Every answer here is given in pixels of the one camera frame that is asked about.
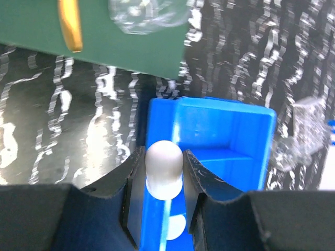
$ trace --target blue container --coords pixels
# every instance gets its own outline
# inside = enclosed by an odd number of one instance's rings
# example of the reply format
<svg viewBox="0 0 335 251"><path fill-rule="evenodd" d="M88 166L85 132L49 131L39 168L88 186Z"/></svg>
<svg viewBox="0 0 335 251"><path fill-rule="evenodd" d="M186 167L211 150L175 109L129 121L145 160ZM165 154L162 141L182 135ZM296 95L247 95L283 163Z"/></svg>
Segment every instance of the blue container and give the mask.
<svg viewBox="0 0 335 251"><path fill-rule="evenodd" d="M146 147L160 140L177 144L182 151L190 149L211 172L242 190L261 190L264 186L275 128L274 110L238 101L216 98L153 99L150 103ZM145 251L193 250L187 230L177 239L166 241L166 215L144 201L142 248ZM160 203L169 216L184 214L183 191L172 201ZM160 231L153 227L156 224Z"/></svg>
<svg viewBox="0 0 335 251"><path fill-rule="evenodd" d="M330 120L328 122L328 125L330 126L331 134L335 134L335 120ZM331 138L331 145L335 145L335 141L333 140L333 138Z"/></svg>

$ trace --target white ball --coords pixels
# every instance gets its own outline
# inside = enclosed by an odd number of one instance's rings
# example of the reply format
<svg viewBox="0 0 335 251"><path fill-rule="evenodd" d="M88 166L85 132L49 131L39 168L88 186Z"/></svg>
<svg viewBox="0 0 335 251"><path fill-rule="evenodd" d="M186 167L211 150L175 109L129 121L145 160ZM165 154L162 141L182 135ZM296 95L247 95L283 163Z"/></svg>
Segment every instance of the white ball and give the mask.
<svg viewBox="0 0 335 251"><path fill-rule="evenodd" d="M147 189L159 200L171 200L183 187L183 153L176 144L162 140L146 153Z"/></svg>

